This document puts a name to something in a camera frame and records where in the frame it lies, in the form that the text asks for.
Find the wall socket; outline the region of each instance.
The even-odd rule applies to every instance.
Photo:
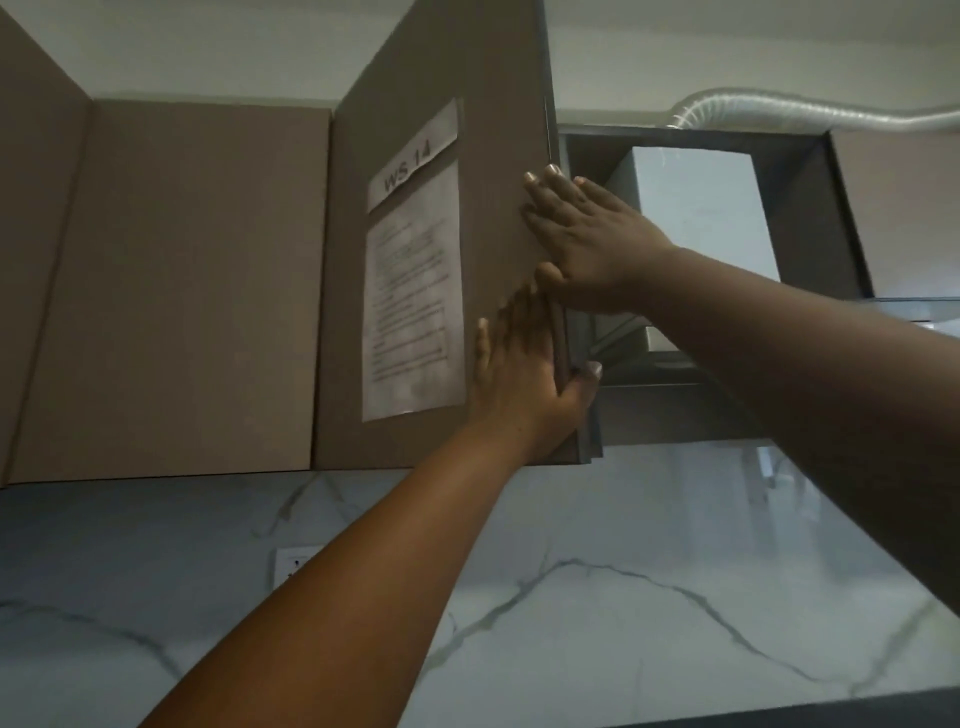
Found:
[[[324,546],[278,548],[274,552],[274,589],[299,571]]]

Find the paper sign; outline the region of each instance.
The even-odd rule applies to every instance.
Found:
[[[411,175],[457,140],[457,101],[453,99],[426,123],[367,187],[367,212],[392,195]]]
[[[454,162],[367,233],[363,421],[467,401]]]

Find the ceiling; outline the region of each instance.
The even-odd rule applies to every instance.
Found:
[[[411,0],[103,0],[105,4],[300,8],[400,15]],[[960,42],[960,0],[545,0],[551,24],[652,33],[867,41]]]

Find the person's right hand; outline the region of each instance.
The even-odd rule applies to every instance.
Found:
[[[654,262],[673,249],[663,232],[599,184],[571,182],[551,164],[523,186],[533,201],[523,220],[553,258],[537,268],[540,289],[590,313],[636,308],[638,287]]]

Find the marble backsplash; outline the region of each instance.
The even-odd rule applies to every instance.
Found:
[[[267,595],[276,548],[328,543],[401,477],[0,493],[0,726],[132,728]],[[957,684],[960,619],[775,453],[608,448],[507,487],[402,725],[598,728]]]

